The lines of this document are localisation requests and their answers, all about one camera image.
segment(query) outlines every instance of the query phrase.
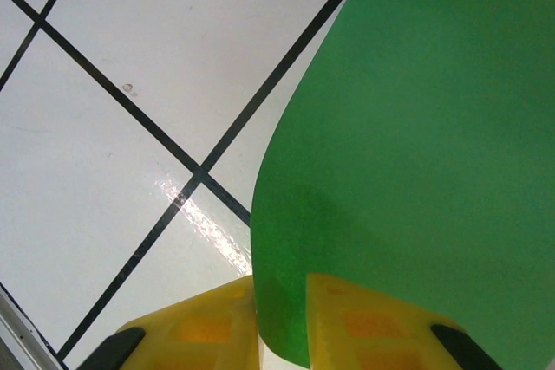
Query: small stain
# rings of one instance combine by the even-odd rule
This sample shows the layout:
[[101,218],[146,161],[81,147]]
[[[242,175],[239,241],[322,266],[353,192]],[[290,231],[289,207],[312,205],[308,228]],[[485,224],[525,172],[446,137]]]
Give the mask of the small stain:
[[133,84],[124,84],[121,88],[123,88],[123,91],[128,93],[131,97],[137,96],[137,93],[133,90]]

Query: white tile floor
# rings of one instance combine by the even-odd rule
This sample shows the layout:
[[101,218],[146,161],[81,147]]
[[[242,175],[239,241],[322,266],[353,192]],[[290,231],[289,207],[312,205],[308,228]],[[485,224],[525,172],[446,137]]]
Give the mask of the white tile floor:
[[[24,1],[37,12],[47,2]],[[331,20],[216,162],[221,188],[199,166],[326,1],[56,1],[47,22],[89,62],[40,29],[0,83],[0,280],[57,352],[165,228],[74,336],[69,368],[126,321],[250,272],[234,212],[248,223],[264,150]],[[0,75],[32,23],[0,0]],[[183,151],[189,169],[174,157]],[[265,357],[265,368],[297,368]]]

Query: green sheet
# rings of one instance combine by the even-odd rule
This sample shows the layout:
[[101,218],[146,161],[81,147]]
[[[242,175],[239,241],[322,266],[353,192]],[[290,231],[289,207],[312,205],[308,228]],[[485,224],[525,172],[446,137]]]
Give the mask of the green sheet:
[[555,0],[348,0],[258,176],[260,333],[308,366],[307,272],[555,355]]

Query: green panel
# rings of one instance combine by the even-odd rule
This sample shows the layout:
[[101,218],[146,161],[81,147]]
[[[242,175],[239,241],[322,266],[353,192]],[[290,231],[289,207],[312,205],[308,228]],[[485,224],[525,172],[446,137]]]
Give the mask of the green panel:
[[506,369],[555,354],[555,0],[348,0],[258,177],[260,332],[308,366],[304,277],[460,322]]

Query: yellow plastic part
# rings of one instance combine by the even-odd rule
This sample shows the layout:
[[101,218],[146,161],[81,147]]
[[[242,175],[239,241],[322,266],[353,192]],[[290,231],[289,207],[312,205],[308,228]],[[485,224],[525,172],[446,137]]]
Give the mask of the yellow plastic part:
[[259,370],[252,276],[127,323],[146,335],[121,370]]
[[460,370],[430,330],[464,331],[447,317],[330,275],[306,290],[313,370]]

